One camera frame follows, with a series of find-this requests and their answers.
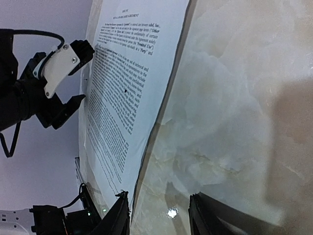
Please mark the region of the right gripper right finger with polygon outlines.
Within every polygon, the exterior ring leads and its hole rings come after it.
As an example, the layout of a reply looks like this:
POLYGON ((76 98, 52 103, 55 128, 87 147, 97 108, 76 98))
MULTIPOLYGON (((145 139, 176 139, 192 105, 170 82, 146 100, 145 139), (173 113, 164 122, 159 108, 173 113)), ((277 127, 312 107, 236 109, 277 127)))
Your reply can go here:
POLYGON ((283 211, 265 203, 235 206, 203 192, 189 197, 189 223, 192 235, 292 235, 293 225, 283 211))

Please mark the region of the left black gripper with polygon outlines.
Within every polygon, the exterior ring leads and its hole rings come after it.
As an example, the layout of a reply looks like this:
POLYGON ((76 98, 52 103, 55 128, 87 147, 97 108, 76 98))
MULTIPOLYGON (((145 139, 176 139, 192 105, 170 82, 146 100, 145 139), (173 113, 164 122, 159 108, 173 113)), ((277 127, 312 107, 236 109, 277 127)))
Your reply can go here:
POLYGON ((20 79, 17 80, 19 121, 30 119, 36 115, 44 128, 52 126, 55 130, 62 127, 68 119, 79 109, 86 97, 84 94, 72 96, 63 104, 55 94, 47 98, 44 87, 47 81, 44 77, 35 78, 33 71, 46 53, 37 52, 26 64, 20 79))

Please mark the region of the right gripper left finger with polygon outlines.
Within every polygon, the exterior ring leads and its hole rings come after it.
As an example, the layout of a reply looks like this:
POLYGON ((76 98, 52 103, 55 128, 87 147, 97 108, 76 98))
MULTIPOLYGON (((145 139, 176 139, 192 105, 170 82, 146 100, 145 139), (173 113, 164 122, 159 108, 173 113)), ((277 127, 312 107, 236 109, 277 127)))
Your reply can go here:
POLYGON ((100 223, 90 232, 90 235, 129 235, 130 209, 128 192, 116 194, 117 201, 103 217, 100 223))

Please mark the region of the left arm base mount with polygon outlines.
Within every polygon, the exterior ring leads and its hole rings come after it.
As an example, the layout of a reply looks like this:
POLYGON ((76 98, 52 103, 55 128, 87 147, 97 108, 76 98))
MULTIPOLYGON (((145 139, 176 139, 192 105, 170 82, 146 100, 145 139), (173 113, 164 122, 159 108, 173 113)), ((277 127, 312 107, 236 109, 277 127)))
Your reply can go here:
POLYGON ((102 220, 85 183, 80 185, 78 196, 69 204, 60 208, 51 205, 33 206, 29 212, 34 217, 31 231, 37 235, 89 235, 102 220), (83 209, 65 213, 64 209, 77 201, 82 202, 83 209))

